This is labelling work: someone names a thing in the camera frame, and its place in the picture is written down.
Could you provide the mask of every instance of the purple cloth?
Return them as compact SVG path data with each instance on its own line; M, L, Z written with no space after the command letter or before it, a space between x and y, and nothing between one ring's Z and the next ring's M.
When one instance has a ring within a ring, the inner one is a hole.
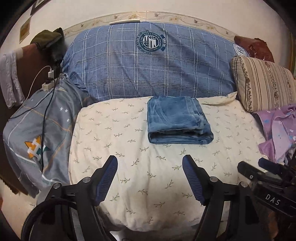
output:
M261 154L270 161L283 163L286 152L296 143L296 104L275 110L262 110L258 115L263 126L265 142L258 145Z

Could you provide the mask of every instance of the brown striped pillow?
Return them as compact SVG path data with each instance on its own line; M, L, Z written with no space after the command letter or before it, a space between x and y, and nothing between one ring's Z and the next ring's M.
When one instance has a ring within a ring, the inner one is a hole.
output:
M231 60L240 101L247 112L296 103L296 80L275 63L244 56Z

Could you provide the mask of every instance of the wall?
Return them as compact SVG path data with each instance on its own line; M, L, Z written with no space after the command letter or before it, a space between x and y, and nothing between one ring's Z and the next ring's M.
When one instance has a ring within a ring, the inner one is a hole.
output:
M145 10L194 16L238 35L260 38L267 42L276 63L288 65L289 31L263 0L51 0L32 16L30 34L19 44L20 27L29 18L31 8L21 16L4 41L0 54L28 45L44 29L65 29L102 15Z

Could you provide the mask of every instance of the brown plastic bag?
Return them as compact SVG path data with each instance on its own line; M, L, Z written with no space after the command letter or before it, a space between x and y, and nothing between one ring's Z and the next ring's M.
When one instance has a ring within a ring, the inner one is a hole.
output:
M241 36L235 36L234 42L243 47L252 58L258 58L274 63L274 58L271 51L267 47L266 42L259 38L250 39Z

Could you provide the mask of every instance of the white cloth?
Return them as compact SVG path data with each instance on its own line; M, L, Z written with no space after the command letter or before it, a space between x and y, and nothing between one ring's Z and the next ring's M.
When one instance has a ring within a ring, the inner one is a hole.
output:
M15 52L0 57L0 86L8 108L19 106L24 102L25 97L17 78Z
M204 207L195 200L183 172L184 155L190 154L210 176L225 183L246 181L237 171L240 161L259 168L258 144L264 137L235 96L198 99L214 134L208 145L149 143L149 97L112 99L83 108L70 148L71 184L91 176L115 155L118 170L100 204L114 224L149 231L199 223ZM229 206L224 209L222 220L227 220Z

